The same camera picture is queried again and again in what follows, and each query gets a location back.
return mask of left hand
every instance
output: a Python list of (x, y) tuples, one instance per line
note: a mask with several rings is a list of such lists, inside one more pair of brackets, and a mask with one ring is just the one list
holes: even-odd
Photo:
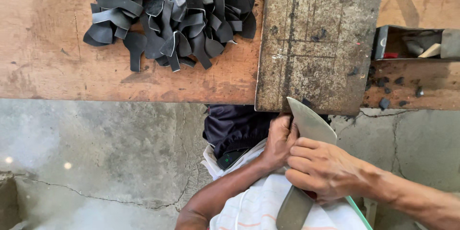
[(299, 138), (299, 129), (295, 121), (291, 123), (291, 114), (280, 113), (270, 122), (265, 150), (260, 154), (270, 169), (276, 170), (287, 163), (291, 147)]

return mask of green cable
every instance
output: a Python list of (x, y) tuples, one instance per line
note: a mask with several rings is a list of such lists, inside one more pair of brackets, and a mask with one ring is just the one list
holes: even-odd
[(361, 213), (361, 210), (359, 210), (358, 206), (356, 205), (356, 203), (353, 201), (353, 199), (350, 197), (350, 196), (347, 196), (345, 197), (346, 200), (348, 201), (348, 203), (351, 205), (351, 207), (353, 208), (353, 210), (356, 212), (356, 214), (358, 214), (359, 218), (361, 218), (361, 221), (364, 223), (364, 225), (366, 226), (366, 228), (368, 230), (372, 230), (372, 227), (371, 225), (369, 225), (369, 222), (366, 220), (366, 218), (364, 217), (364, 215)]

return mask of concrete floor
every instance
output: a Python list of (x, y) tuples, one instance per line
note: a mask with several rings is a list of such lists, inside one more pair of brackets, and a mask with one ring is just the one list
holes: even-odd
[[(205, 110), (0, 99), (0, 171), (16, 174), (27, 229), (173, 229), (178, 211), (211, 181), (199, 164)], [(460, 191), (460, 112), (363, 109), (355, 120), (331, 118), (338, 145), (352, 155)], [(375, 228), (416, 229), (380, 205)]]

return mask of hand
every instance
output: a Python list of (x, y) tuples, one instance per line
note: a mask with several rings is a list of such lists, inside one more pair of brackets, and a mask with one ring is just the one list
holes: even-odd
[(291, 167), (287, 180), (316, 192), (320, 204), (348, 195), (364, 196), (377, 169), (335, 145), (306, 138), (297, 139), (287, 162)]
[(291, 117), (291, 114), (280, 113), (270, 122), (267, 143), (260, 156), (271, 171), (286, 164), (291, 147), (299, 138), (299, 129), (294, 121), (291, 123)]

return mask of black pants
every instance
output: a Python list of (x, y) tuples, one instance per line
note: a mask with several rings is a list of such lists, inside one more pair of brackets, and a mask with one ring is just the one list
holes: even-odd
[(210, 104), (203, 138), (214, 147), (217, 159), (224, 153), (252, 148), (268, 137), (277, 112), (257, 112), (254, 105)]

